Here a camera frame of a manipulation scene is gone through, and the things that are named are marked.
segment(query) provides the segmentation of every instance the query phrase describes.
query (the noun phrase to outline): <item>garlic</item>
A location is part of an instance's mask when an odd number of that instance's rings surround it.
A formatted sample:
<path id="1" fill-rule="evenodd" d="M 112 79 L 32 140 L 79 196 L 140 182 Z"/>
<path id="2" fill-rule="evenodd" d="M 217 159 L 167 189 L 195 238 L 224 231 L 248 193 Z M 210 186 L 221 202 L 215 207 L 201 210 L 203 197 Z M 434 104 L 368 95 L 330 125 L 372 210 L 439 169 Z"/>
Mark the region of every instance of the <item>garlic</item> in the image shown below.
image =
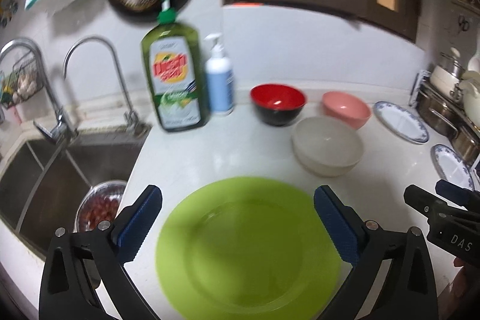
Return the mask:
<path id="1" fill-rule="evenodd" d="M 14 102 L 14 104 L 19 104 L 21 101 L 20 95 L 14 92 L 13 95 L 11 96 L 11 100 Z"/>
<path id="2" fill-rule="evenodd" d="M 17 86 L 21 86 L 23 83 L 25 83 L 26 79 L 27 79 L 27 75 L 24 75 L 24 74 L 18 75 Z"/>
<path id="3" fill-rule="evenodd" d="M 24 83 L 24 84 L 22 84 L 22 85 L 18 88 L 17 93 L 18 93 L 21 97 L 25 98 L 25 95 L 26 95 L 26 93 L 27 93 L 27 89 L 28 89 L 28 85 Z"/>
<path id="4" fill-rule="evenodd" d="M 27 97 L 32 96 L 36 90 L 37 90 L 37 82 L 32 80 L 26 91 Z"/>
<path id="5" fill-rule="evenodd" d="M 25 79 L 22 83 L 20 83 L 20 87 L 18 88 L 18 90 L 26 91 L 28 86 L 30 86 L 30 82 Z"/>

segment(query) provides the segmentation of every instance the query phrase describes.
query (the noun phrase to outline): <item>plate rim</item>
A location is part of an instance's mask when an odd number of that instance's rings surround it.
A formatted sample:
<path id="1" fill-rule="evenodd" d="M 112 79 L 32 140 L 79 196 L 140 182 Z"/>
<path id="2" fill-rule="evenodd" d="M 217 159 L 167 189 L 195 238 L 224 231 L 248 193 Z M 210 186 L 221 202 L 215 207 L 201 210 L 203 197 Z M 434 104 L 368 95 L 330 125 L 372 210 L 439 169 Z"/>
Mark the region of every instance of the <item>plate rim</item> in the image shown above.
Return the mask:
<path id="1" fill-rule="evenodd" d="M 472 178 L 472 174 L 470 173 L 469 171 L 469 168 L 467 167 L 467 165 L 465 164 L 465 162 L 459 157 L 459 155 L 453 150 L 451 149 L 450 147 L 448 147 L 447 145 L 445 144 L 435 144 L 431 149 L 430 149 L 430 156 L 431 156 L 431 160 L 432 160 L 432 163 L 434 164 L 434 167 L 435 167 L 435 170 L 437 172 L 437 174 L 440 176 L 441 179 L 447 181 L 447 182 L 450 182 L 447 178 L 446 178 L 446 174 L 445 172 L 443 171 L 441 165 L 440 165 L 440 162 L 438 161 L 437 157 L 436 157 L 436 150 L 439 148 L 439 147 L 443 147 L 443 148 L 446 148 L 447 152 L 454 156 L 457 160 L 457 163 L 463 165 L 463 167 L 466 169 L 467 171 L 467 174 L 469 176 L 469 186 L 470 186 L 470 190 L 471 191 L 475 191 L 475 184 L 473 182 L 473 178 Z"/>
<path id="2" fill-rule="evenodd" d="M 393 128 L 384 118 L 383 116 L 381 115 L 381 110 L 378 106 L 381 104 L 381 103 L 387 103 L 389 105 L 392 105 L 392 107 L 394 107 L 395 109 L 398 109 L 399 111 L 401 112 L 406 112 L 407 114 L 409 114 L 409 117 L 416 120 L 418 122 L 418 124 L 420 125 L 420 128 L 423 128 L 425 130 L 425 132 L 427 133 L 427 136 L 425 139 L 422 139 L 422 140 L 419 140 L 419 139 L 412 139 L 411 137 L 405 135 L 404 133 L 401 133 L 399 131 L 397 131 L 395 128 Z M 417 145 L 422 145 L 422 144 L 426 144 L 430 141 L 430 133 L 427 129 L 427 127 L 425 126 L 425 124 L 420 120 L 420 118 L 418 116 L 415 116 L 412 112 L 409 112 L 407 109 L 404 109 L 403 107 L 401 107 L 400 105 L 397 105 L 396 103 L 393 103 L 393 102 L 388 102 L 387 100 L 380 100 L 378 102 L 376 102 L 373 106 L 373 112 L 375 114 L 375 117 L 390 131 L 392 132 L 394 135 L 400 137 L 401 139 L 403 140 L 406 140 L 406 141 L 409 141 L 411 142 L 412 144 L 417 144 Z"/>

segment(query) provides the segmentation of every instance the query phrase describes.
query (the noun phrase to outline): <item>white plate with blue pattern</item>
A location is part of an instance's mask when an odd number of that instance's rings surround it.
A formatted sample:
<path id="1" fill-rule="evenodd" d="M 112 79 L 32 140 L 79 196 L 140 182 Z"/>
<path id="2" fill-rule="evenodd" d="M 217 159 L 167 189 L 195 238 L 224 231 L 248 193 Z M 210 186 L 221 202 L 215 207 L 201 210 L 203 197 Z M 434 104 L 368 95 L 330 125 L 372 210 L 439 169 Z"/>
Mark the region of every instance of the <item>white plate with blue pattern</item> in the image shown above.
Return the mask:
<path id="1" fill-rule="evenodd" d="M 431 148 L 431 159 L 441 179 L 465 189 L 475 190 L 472 175 L 463 160 L 446 145 Z"/>
<path id="2" fill-rule="evenodd" d="M 403 107 L 380 101 L 373 106 L 373 112 L 383 125 L 404 140 L 425 144 L 430 139 L 423 121 Z"/>

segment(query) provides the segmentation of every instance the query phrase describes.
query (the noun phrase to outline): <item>wire basket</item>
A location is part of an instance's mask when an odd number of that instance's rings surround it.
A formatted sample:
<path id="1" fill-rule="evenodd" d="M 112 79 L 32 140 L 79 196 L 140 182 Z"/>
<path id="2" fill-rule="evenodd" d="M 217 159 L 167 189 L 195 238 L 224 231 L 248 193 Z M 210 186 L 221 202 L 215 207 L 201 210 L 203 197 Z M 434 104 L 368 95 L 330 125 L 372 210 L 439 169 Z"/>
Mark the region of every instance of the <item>wire basket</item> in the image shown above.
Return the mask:
<path id="1" fill-rule="evenodd" d="M 0 75 L 0 103 L 6 108 L 25 102 L 43 88 L 35 57 L 28 52 L 15 62 L 11 73 Z"/>

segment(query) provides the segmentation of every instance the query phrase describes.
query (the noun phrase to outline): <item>bottle label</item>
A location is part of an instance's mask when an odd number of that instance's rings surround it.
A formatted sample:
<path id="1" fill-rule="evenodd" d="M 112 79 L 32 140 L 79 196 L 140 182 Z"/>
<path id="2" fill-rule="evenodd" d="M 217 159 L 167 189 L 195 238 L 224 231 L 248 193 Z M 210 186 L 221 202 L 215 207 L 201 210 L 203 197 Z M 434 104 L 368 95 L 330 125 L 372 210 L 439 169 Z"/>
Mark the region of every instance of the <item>bottle label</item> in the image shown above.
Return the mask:
<path id="1" fill-rule="evenodd" d="M 228 112 L 233 107 L 232 71 L 207 74 L 208 97 L 212 112 Z"/>
<path id="2" fill-rule="evenodd" d="M 197 124 L 200 105 L 194 65 L 184 37 L 167 37 L 150 46 L 152 86 L 158 115 L 166 129 Z"/>

